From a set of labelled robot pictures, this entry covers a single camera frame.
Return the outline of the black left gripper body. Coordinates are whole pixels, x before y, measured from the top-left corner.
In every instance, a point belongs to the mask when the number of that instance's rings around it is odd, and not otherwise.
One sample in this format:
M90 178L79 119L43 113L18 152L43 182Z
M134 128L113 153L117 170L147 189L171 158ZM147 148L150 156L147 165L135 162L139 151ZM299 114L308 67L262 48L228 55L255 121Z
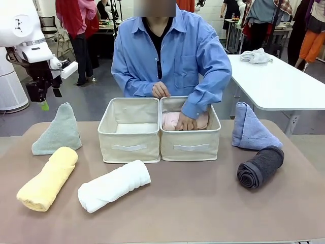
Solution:
M38 102L41 98L46 99L48 88L59 88L62 84L60 75L55 78L49 69L36 70L28 68L27 74L32 78L25 86L32 102Z

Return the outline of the person's right hand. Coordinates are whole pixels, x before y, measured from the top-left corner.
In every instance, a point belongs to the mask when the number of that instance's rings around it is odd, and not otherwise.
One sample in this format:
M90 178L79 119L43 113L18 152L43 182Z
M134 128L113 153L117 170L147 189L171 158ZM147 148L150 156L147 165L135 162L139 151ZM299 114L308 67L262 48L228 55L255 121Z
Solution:
M157 82L152 88L152 94L155 98L161 99L164 97L170 97L170 93L163 82Z

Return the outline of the person's left hand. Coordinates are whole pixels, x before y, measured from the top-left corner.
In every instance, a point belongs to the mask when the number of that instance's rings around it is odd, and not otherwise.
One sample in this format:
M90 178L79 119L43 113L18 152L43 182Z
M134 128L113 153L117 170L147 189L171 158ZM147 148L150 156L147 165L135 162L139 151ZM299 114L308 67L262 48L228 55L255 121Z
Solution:
M187 117L182 112L180 112L175 130L191 131L196 129L197 129L197 121L195 119Z

